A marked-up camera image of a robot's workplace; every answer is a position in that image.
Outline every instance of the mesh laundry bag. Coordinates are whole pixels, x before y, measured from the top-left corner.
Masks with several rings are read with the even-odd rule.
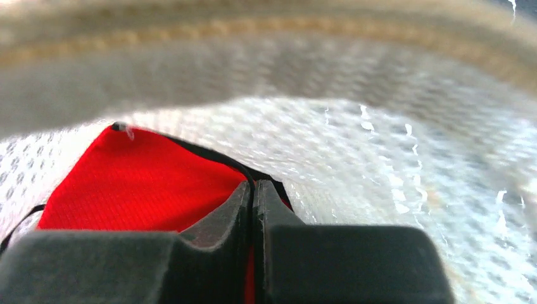
[[[536,96],[536,25],[478,1],[0,2],[0,236],[123,120],[307,223],[424,229],[460,303],[537,303]]]

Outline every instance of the white fabric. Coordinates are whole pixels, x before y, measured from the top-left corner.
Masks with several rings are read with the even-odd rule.
[[[71,125],[0,144],[2,234],[123,120],[273,175],[307,223],[424,229],[460,303],[537,303],[537,100],[461,61],[244,34],[0,69],[0,100],[0,134]]]

